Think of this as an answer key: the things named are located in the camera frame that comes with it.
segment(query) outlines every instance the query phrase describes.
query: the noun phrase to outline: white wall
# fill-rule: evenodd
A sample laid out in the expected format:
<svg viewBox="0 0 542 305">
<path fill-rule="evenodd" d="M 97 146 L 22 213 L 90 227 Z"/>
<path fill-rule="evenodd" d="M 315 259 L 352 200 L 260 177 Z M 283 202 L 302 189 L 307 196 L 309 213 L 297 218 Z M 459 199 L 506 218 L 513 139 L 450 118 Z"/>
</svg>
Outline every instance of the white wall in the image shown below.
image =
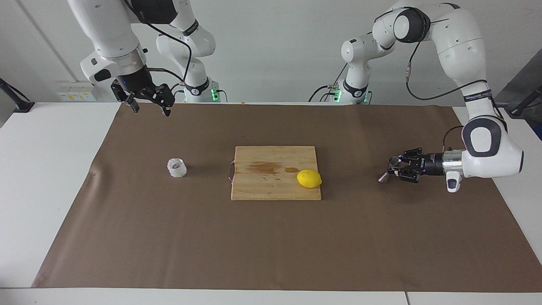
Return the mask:
<svg viewBox="0 0 542 305">
<path fill-rule="evenodd" d="M 208 74 L 230 100 L 264 102 L 304 101 L 315 88 L 332 82 L 344 64 L 343 41 L 370 31 L 374 17 L 394 1 L 192 0 L 192 6 L 200 24 L 217 40 L 216 53 L 203 58 Z M 488 80 L 496 95 L 542 47 L 542 1 L 455 2 L 479 18 L 488 51 Z M 31 98 L 54 101 L 57 82 L 85 80 L 79 62 L 93 48 L 66 0 L 2 0 L 0 27 L 0 75 Z M 156 33 L 142 24 L 133 29 L 150 50 L 149 66 L 177 71 L 157 53 Z M 420 104 L 404 88 L 413 47 L 398 46 L 393 54 L 372 62 L 373 103 Z M 175 82 L 169 75 L 154 74 L 154 79 Z M 454 88 L 432 43 L 423 44 L 414 59 L 411 87 L 421 96 Z M 461 105 L 462 98 L 455 94 L 434 103 Z"/>
</svg>

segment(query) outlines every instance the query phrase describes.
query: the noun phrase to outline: white table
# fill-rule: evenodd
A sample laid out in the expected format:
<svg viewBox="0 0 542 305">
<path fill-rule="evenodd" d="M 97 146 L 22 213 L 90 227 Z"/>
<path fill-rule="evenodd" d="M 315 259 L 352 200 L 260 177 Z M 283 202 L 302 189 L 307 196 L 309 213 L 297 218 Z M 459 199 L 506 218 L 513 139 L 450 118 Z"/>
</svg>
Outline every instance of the white table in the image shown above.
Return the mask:
<svg viewBox="0 0 542 305">
<path fill-rule="evenodd" d="M 13 115 L 0 129 L 0 287 L 12 288 L 0 289 L 1 304 L 408 303 L 402 291 L 13 289 L 31 285 L 118 107 L 117 103 L 37 104 L 30 113 Z M 454 110 L 464 123 L 466 110 Z M 507 121 L 512 138 L 525 150 L 525 166 L 519 176 L 495 179 L 495 183 L 542 262 L 538 172 L 542 142 L 524 121 Z M 542 304 L 542 294 L 408 293 L 408 299 L 411 305 Z"/>
</svg>

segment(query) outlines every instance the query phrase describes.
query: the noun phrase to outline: brown mat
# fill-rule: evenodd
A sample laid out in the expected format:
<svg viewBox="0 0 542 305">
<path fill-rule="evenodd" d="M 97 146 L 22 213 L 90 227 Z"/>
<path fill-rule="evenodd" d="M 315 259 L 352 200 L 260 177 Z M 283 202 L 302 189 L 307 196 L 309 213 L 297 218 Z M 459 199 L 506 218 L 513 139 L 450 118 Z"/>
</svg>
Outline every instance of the brown mat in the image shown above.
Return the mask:
<svg viewBox="0 0 542 305">
<path fill-rule="evenodd" d="M 443 177 L 376 181 L 390 156 L 440 151 L 458 124 L 437 106 L 123 106 L 33 286 L 542 291 L 492 180 L 456 194 Z M 231 201 L 237 145 L 316 146 L 322 200 Z M 173 157 L 185 178 L 169 176 Z"/>
</svg>

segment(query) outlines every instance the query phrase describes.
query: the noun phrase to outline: lemon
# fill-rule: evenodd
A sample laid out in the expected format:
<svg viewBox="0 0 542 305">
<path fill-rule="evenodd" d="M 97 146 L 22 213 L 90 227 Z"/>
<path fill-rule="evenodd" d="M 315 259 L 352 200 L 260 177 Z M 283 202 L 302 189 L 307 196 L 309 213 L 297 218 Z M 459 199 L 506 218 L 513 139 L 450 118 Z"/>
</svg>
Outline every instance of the lemon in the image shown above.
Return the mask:
<svg viewBox="0 0 542 305">
<path fill-rule="evenodd" d="M 297 175 L 298 182 L 306 188 L 315 188 L 322 184 L 322 177 L 317 171 L 311 169 L 304 169 Z"/>
</svg>

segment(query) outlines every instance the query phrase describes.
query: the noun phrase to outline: white robot link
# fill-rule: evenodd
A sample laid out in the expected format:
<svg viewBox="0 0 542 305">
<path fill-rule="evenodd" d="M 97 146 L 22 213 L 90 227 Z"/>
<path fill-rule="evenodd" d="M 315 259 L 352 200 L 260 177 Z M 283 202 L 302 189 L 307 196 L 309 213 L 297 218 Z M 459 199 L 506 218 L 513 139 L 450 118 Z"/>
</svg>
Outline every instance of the white robot link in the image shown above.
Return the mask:
<svg viewBox="0 0 542 305">
<path fill-rule="evenodd" d="M 196 59 L 213 54 L 216 42 L 194 17 L 190 0 L 68 0 L 68 3 L 95 49 L 81 61 L 83 73 L 92 84 L 116 78 L 111 88 L 117 100 L 130 105 L 134 112 L 139 111 L 134 98 L 158 104 L 166 116 L 175 102 L 167 84 L 155 86 L 152 81 L 151 71 L 165 70 L 147 67 L 147 49 L 142 49 L 131 28 L 131 23 L 138 22 L 153 28 L 152 24 L 169 24 L 173 28 L 171 34 L 164 35 L 161 31 L 157 48 L 184 73 L 186 101 L 220 101 L 218 83 L 207 76 L 203 63 Z"/>
<path fill-rule="evenodd" d="M 495 178 L 521 172 L 524 153 L 509 137 L 506 123 L 495 112 L 486 81 L 486 52 L 474 16 L 456 4 L 419 6 L 419 1 L 401 0 L 376 18 L 371 34 L 346 41 L 343 59 L 348 63 L 346 79 L 339 81 L 335 98 L 359 104 L 365 98 L 370 66 L 367 62 L 393 52 L 396 42 L 432 40 L 444 72 L 461 89 L 469 122 L 462 129 L 466 150 L 423 154 L 422 149 L 392 157 L 388 175 L 417 183 L 421 175 L 446 176 L 447 188 L 457 192 L 463 177 Z M 410 77 L 407 67 L 406 85 Z"/>
</svg>

